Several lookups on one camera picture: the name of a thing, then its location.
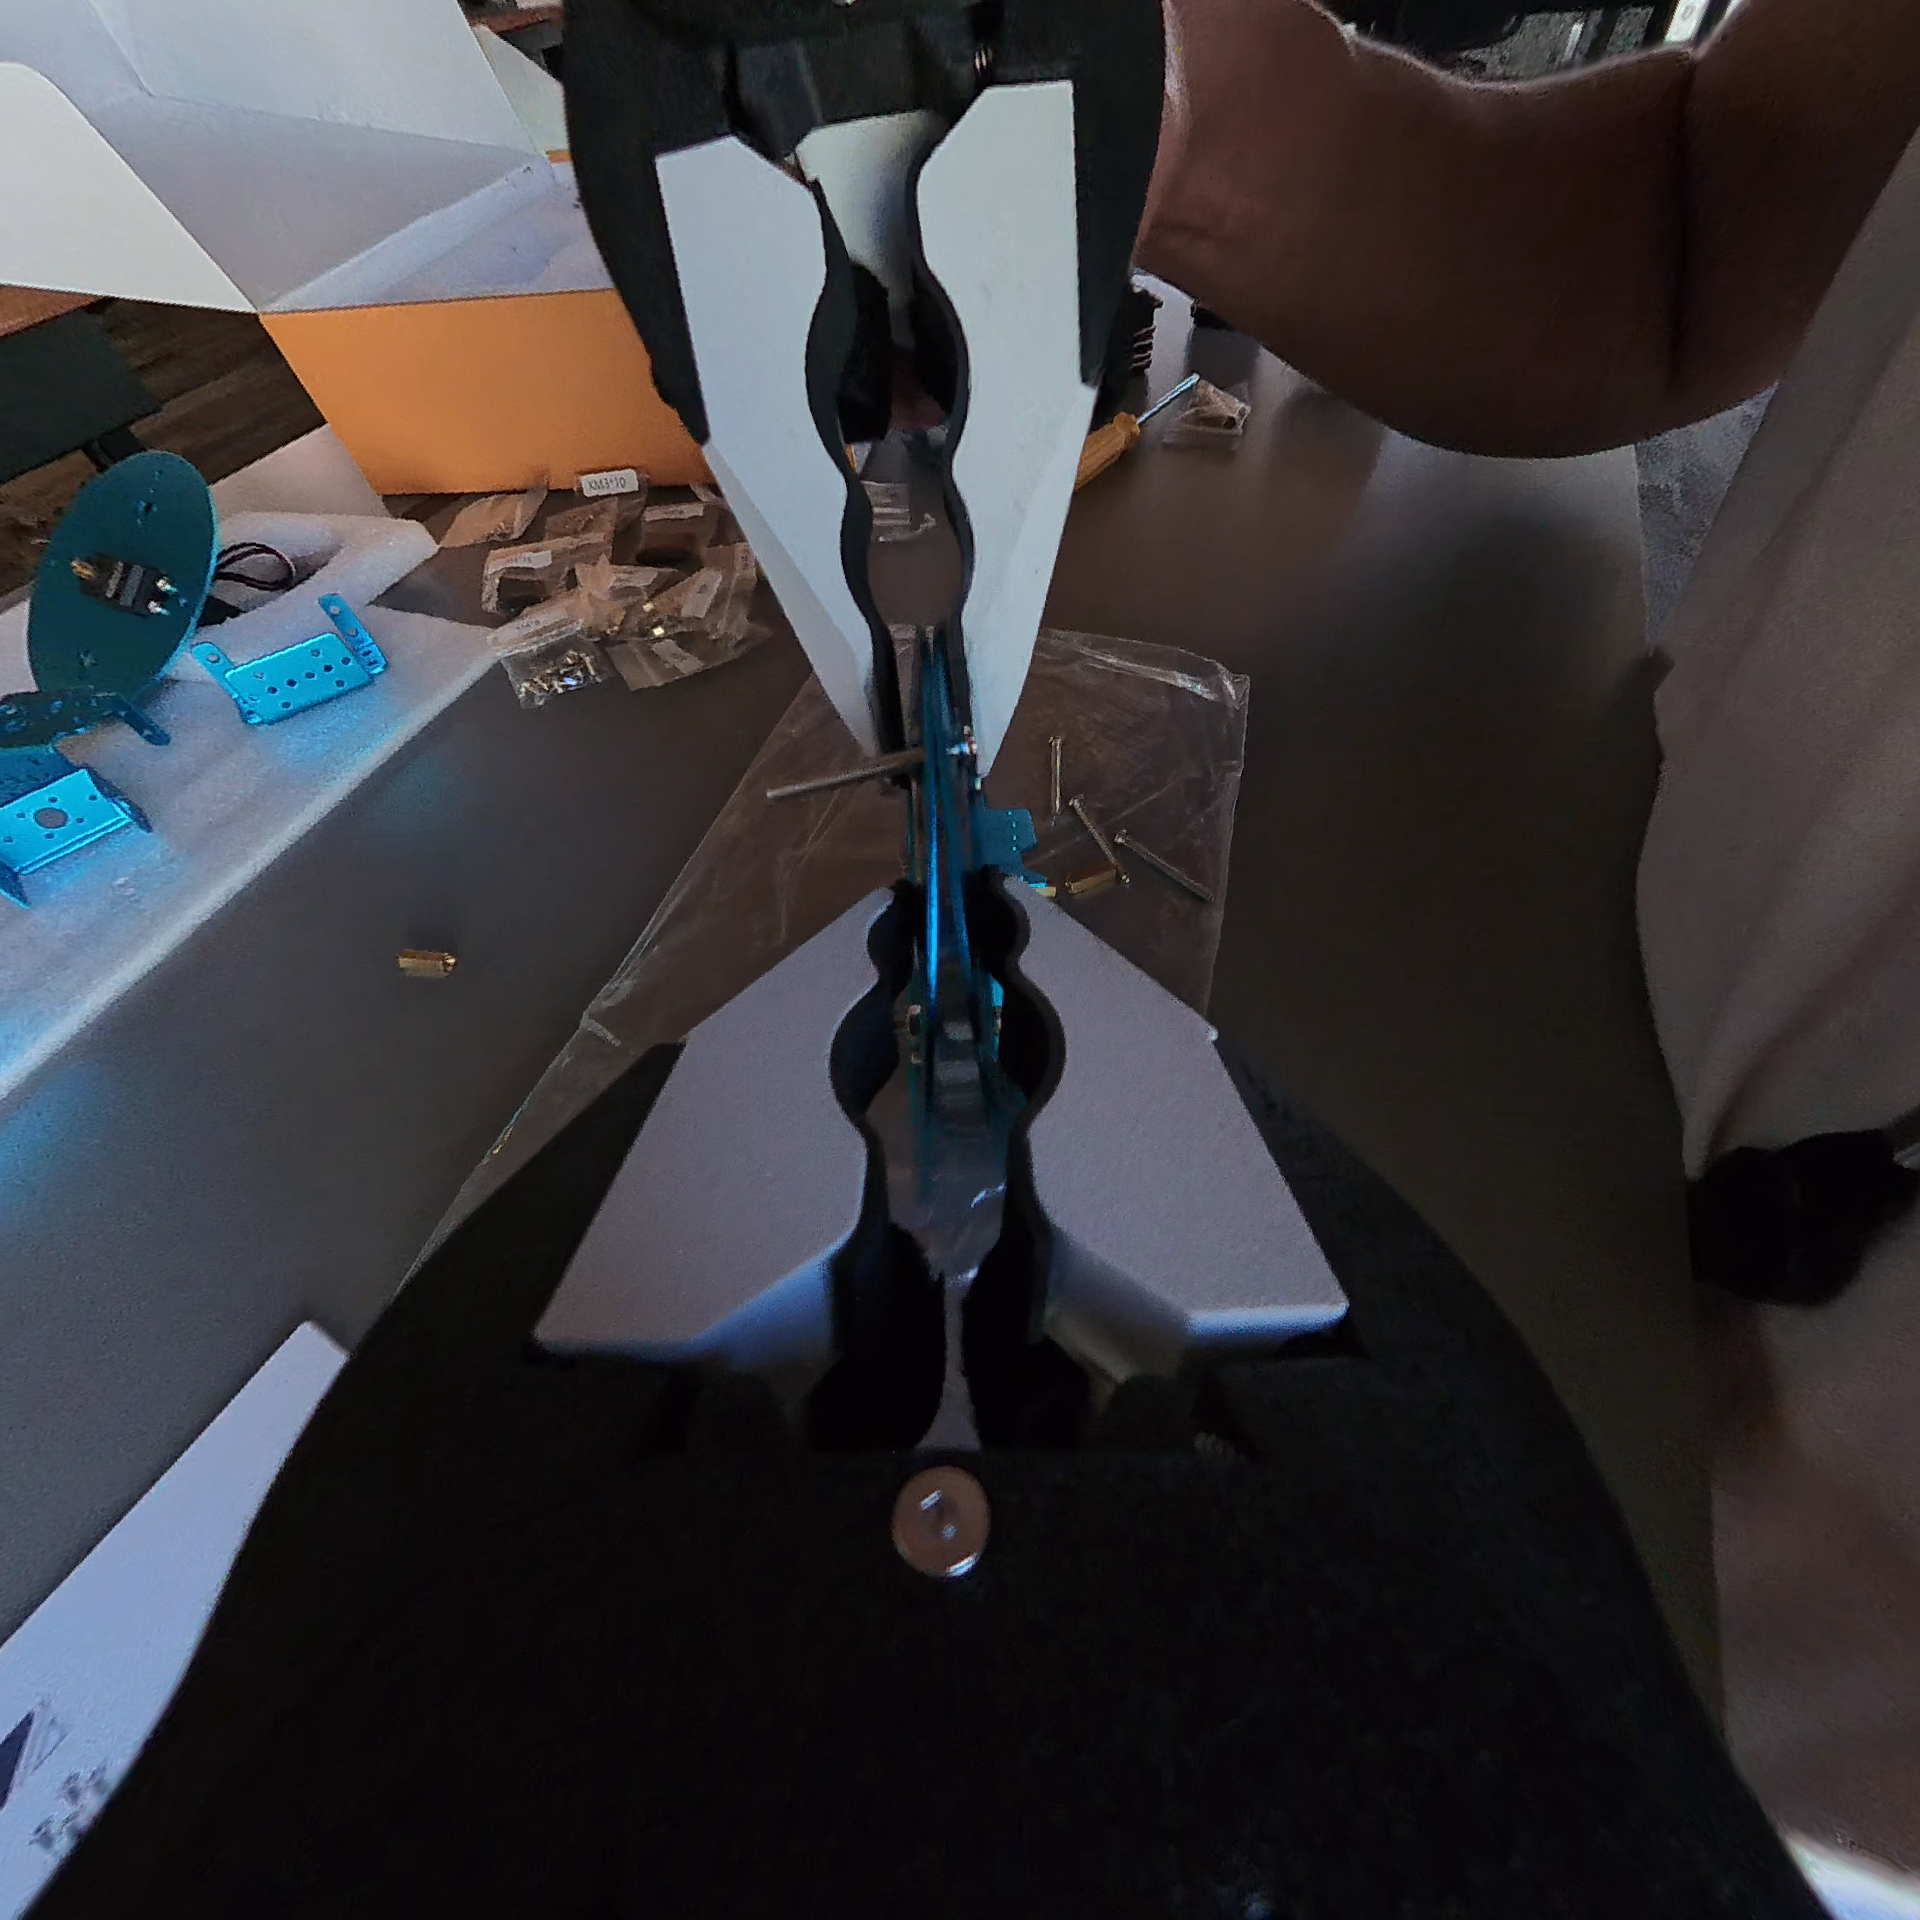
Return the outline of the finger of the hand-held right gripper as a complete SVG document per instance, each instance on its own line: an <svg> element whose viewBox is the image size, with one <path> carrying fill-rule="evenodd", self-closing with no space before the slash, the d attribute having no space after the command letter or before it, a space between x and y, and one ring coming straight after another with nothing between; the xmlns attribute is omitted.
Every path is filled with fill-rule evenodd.
<svg viewBox="0 0 1920 1920"><path fill-rule="evenodd" d="M1030 665L1095 392L1084 379L1069 82L988 88L922 157L918 251L957 325L948 459L966 531L957 631L976 748Z"/></svg>
<svg viewBox="0 0 1920 1920"><path fill-rule="evenodd" d="M737 135L656 161L703 455L810 669L864 753L895 753L894 649L837 410L856 321L825 194Z"/></svg>

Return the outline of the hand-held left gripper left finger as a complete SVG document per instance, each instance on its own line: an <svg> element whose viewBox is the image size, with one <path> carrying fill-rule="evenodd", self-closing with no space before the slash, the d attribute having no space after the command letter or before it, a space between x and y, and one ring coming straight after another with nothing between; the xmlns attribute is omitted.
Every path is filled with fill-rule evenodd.
<svg viewBox="0 0 1920 1920"><path fill-rule="evenodd" d="M916 915L858 898L698 1021L536 1325L767 1380L815 1447L921 1439L921 1248L868 1121L895 1076Z"/></svg>

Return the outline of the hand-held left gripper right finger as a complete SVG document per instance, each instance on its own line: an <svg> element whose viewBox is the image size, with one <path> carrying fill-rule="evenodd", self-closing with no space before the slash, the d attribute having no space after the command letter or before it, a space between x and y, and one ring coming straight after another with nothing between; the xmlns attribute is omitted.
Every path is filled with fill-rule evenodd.
<svg viewBox="0 0 1920 1920"><path fill-rule="evenodd" d="M1102 1391L1333 1337L1349 1297L1209 1020L1014 882L978 911L1018 1104L976 1269L976 1439L1069 1447Z"/></svg>

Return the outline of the blue round bearing base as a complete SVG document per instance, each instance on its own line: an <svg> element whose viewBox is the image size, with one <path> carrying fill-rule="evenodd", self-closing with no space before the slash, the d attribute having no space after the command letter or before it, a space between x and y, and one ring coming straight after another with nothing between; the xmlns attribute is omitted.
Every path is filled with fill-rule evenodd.
<svg viewBox="0 0 1920 1920"><path fill-rule="evenodd" d="M945 789L945 1053L942 1133L956 1155L981 1173L984 1184L1001 1184L1006 1146L1023 1107L1023 1093L1001 1068L1002 989L993 963L1002 955L1001 928L992 922L999 901L993 876L1025 877L1025 855L1038 835L1025 810L989 804L978 771L976 731L965 645L951 631L943 637L948 674L951 753L974 756L965 791Z"/></svg>

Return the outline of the person's right forearm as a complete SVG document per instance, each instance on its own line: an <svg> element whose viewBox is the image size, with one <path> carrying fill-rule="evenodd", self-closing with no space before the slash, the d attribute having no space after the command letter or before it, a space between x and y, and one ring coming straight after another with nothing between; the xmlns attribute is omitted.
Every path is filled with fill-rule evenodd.
<svg viewBox="0 0 1920 1920"><path fill-rule="evenodd" d="M1316 4L1162 19L1143 266L1383 425L1492 458L1778 381L1916 133L1916 4L1742 4L1701 50L1532 82Z"/></svg>

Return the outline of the orange open cardboard box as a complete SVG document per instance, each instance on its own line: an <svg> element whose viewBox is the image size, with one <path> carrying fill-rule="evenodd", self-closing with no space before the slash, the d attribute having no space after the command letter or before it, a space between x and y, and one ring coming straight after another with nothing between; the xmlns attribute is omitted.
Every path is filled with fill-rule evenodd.
<svg viewBox="0 0 1920 1920"><path fill-rule="evenodd" d="M257 317L380 495L710 479L452 3L5 3L5 287Z"/></svg>

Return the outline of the pile of small screw bags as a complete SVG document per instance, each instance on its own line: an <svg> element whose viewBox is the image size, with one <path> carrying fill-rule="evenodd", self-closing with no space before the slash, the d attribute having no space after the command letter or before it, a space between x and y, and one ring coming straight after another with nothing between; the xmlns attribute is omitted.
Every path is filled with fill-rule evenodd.
<svg viewBox="0 0 1920 1920"><path fill-rule="evenodd" d="M484 556L481 610L501 618L488 647L525 712L692 682L770 634L756 618L760 567L716 484L480 497L438 545Z"/></svg>

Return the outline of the clear plastic bag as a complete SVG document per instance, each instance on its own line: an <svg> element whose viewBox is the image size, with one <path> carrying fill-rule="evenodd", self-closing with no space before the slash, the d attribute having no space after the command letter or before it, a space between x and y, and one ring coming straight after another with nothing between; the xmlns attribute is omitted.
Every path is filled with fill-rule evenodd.
<svg viewBox="0 0 1920 1920"><path fill-rule="evenodd" d="M1150 868L1069 898L1069 911L1199 1012L1226 898L1252 687L1182 647L1079 631L1045 631L1030 665L992 765L992 803L1030 811L1047 881L1084 873L1095 858L1087 832L1069 808L1049 811L1049 746L1063 743L1063 803L1084 800L1113 844L1135 840L1209 895L1199 903ZM831 775L853 760L838 714L806 680L415 1264L647 1049L681 1041L900 873L905 808L890 787L765 799L770 787Z"/></svg>

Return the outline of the teal round plate with servo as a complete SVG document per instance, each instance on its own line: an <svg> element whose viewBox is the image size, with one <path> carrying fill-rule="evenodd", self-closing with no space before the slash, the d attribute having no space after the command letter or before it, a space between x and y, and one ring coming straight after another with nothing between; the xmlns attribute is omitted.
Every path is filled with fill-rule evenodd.
<svg viewBox="0 0 1920 1920"><path fill-rule="evenodd" d="M216 556L216 513L186 459L143 451L95 474L33 575L32 683L143 692L194 637Z"/></svg>

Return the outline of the white foam sheet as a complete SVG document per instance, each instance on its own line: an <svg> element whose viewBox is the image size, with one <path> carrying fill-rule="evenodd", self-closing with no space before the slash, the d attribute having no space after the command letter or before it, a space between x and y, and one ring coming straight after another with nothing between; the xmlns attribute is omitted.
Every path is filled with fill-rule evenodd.
<svg viewBox="0 0 1920 1920"><path fill-rule="evenodd" d="M61 855L1 903L5 1103L101 1020L305 829L490 669L484 628L383 609L359 587L438 589L438 543L392 519L328 427L220 480L213 504L234 537L277 543L325 562L322 592L364 620L390 667L369 689L274 728L249 728L190 659L151 706L172 743L122 728L81 737L73 755L143 810L126 828Z"/></svg>

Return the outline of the dark office table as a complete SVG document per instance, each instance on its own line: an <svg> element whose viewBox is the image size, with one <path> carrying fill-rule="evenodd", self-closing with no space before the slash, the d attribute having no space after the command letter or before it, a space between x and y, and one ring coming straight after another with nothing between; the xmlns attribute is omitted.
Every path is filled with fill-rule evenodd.
<svg viewBox="0 0 1920 1920"><path fill-rule="evenodd" d="M1 340L1 483L85 453L104 471L143 451L135 425L159 410L87 309Z"/></svg>

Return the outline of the printed assembly guide sheet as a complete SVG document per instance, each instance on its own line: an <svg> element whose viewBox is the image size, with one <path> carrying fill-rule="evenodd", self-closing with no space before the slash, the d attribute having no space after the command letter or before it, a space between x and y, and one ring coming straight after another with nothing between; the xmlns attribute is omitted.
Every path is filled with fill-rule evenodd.
<svg viewBox="0 0 1920 1920"><path fill-rule="evenodd" d="M36 1903L151 1737L343 1368L316 1324L290 1333L5 1644L5 1917Z"/></svg>

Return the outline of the blue U bracket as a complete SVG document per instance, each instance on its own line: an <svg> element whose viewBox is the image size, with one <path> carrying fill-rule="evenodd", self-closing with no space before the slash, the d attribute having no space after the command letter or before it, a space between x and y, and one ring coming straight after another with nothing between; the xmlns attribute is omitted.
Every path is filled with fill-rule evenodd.
<svg viewBox="0 0 1920 1920"><path fill-rule="evenodd" d="M335 592L322 592L296 610L325 615L322 631L295 624L295 637L252 660L232 660L215 640L192 637L186 653L213 676L252 730L272 728L344 692L373 687L389 672L389 659L353 609Z"/></svg>

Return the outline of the blue bracket with hole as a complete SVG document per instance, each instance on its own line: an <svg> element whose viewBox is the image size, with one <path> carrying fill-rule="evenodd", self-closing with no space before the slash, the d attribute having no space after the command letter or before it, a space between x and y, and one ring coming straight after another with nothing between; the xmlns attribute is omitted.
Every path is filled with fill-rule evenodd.
<svg viewBox="0 0 1920 1920"><path fill-rule="evenodd" d="M30 906L28 877L121 829L152 823L116 784L57 746L1 751L1 892Z"/></svg>

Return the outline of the teal perforated bracket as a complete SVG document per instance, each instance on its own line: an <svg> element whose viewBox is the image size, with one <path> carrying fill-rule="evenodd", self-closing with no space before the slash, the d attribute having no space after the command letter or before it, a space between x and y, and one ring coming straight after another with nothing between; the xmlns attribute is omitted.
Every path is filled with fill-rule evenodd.
<svg viewBox="0 0 1920 1920"><path fill-rule="evenodd" d="M97 689L25 689L1 697L1 751L36 753L101 724L128 728L152 748L172 737L126 695Z"/></svg>

